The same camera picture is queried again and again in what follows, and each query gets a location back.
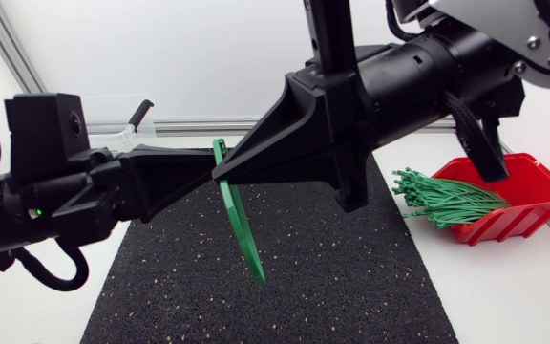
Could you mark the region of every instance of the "bundle of green cable ties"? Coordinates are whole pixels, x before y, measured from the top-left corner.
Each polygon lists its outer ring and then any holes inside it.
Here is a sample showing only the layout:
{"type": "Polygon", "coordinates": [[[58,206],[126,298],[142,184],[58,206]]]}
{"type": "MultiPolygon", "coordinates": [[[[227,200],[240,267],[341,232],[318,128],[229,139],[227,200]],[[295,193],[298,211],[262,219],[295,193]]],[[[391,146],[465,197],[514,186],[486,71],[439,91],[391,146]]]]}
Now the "bundle of green cable ties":
{"type": "Polygon", "coordinates": [[[511,206],[495,192],[471,183],[426,177],[409,167],[392,174],[401,177],[394,181],[399,185],[392,189],[394,194],[405,194],[408,206],[424,207],[403,217],[426,215],[436,229],[471,224],[492,210],[511,206]]]}

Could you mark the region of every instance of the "metal bracket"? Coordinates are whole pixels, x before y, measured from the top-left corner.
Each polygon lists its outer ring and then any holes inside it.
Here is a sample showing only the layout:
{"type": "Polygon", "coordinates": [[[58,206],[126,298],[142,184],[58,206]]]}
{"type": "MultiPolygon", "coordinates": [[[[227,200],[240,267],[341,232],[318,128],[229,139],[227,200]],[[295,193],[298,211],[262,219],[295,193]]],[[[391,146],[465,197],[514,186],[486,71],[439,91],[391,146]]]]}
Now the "metal bracket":
{"type": "Polygon", "coordinates": [[[534,0],[430,0],[430,6],[550,71],[550,28],[534,0]]]}

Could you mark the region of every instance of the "red storage bin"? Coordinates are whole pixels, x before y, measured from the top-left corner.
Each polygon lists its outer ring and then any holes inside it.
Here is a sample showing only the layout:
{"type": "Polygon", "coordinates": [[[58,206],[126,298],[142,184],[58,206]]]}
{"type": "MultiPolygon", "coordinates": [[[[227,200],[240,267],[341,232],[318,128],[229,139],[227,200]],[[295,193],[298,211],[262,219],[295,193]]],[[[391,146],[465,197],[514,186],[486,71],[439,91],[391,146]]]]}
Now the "red storage bin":
{"type": "Polygon", "coordinates": [[[460,242],[474,246],[484,240],[501,242],[514,235],[528,238],[550,220],[550,171],[529,154],[507,154],[504,159],[510,177],[498,183],[484,182],[468,158],[453,159],[433,175],[484,187],[511,204],[470,225],[451,226],[460,242]]]}

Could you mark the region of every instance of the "white wall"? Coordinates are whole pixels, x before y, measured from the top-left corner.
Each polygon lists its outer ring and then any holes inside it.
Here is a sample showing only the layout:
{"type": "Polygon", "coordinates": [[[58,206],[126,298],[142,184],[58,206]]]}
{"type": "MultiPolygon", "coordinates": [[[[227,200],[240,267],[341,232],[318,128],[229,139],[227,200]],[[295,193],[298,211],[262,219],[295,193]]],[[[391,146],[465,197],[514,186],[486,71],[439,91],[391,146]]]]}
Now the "white wall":
{"type": "MultiPolygon", "coordinates": [[[[50,91],[145,94],[154,119],[258,119],[312,57],[302,0],[0,3],[50,91]]],[[[392,41],[382,0],[352,11],[357,44],[392,41]]]]}

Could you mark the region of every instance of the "black rubber mat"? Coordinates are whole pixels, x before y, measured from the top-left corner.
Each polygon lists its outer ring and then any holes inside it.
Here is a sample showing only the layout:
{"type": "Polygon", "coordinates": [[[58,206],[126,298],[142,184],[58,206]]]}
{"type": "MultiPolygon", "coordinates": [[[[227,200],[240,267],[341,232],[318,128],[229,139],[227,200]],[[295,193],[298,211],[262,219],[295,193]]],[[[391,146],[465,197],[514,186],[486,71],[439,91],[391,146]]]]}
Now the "black rubber mat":
{"type": "Polygon", "coordinates": [[[373,159],[368,177],[350,214],[323,183],[241,186],[264,286],[215,183],[132,222],[82,342],[457,342],[373,159]]]}

